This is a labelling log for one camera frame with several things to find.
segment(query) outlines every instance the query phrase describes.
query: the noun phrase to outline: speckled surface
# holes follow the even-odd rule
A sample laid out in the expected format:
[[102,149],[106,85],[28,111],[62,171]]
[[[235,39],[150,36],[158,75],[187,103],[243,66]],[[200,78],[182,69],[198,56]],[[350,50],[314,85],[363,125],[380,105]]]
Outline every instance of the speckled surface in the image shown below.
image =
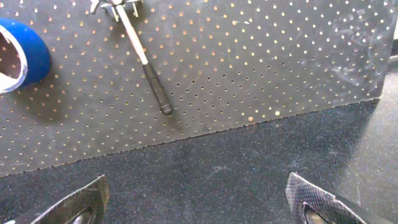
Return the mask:
[[0,222],[104,173],[104,223],[291,223],[296,171],[398,222],[397,99],[389,75],[381,100],[3,177]]

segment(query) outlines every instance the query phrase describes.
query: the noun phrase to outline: black rubber grip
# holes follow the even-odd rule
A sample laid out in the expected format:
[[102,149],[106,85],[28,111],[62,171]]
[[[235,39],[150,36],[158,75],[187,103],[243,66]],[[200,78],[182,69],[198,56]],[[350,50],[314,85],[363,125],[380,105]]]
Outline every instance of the black rubber grip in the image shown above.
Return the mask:
[[171,114],[173,112],[173,107],[170,104],[167,95],[164,93],[163,87],[160,84],[159,79],[157,78],[154,68],[152,68],[152,66],[149,63],[143,65],[142,67],[148,79],[149,85],[152,88],[152,91],[154,92],[160,110],[164,115]]

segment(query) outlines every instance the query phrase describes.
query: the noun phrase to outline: blue roll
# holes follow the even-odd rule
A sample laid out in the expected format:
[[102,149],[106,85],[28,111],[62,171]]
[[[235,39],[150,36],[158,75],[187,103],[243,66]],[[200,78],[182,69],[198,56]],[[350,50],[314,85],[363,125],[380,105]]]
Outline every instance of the blue roll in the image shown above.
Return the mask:
[[50,71],[47,46],[21,22],[0,18],[0,51],[0,93],[37,83]]

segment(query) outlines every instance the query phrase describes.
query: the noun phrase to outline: perforated metal sheet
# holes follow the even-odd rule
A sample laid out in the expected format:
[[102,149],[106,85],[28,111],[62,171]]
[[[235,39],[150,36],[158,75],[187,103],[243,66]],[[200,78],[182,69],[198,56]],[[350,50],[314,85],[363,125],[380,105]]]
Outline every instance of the perforated metal sheet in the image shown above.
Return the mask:
[[379,97],[397,19],[392,0],[146,0],[131,20],[175,107],[164,116],[110,14],[0,1],[53,58],[42,83],[0,97],[0,175]]

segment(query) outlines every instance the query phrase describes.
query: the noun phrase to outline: white inner rim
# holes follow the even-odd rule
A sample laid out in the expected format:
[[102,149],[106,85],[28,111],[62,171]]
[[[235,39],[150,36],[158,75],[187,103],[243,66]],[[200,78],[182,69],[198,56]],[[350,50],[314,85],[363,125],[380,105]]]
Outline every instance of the white inner rim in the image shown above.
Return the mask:
[[0,73],[0,93],[7,93],[18,88],[25,80],[27,74],[27,60],[25,52],[18,40],[2,25],[0,25],[0,34],[4,36],[7,42],[11,43],[15,47],[21,62],[21,70],[19,72],[18,78],[11,78],[3,73]]

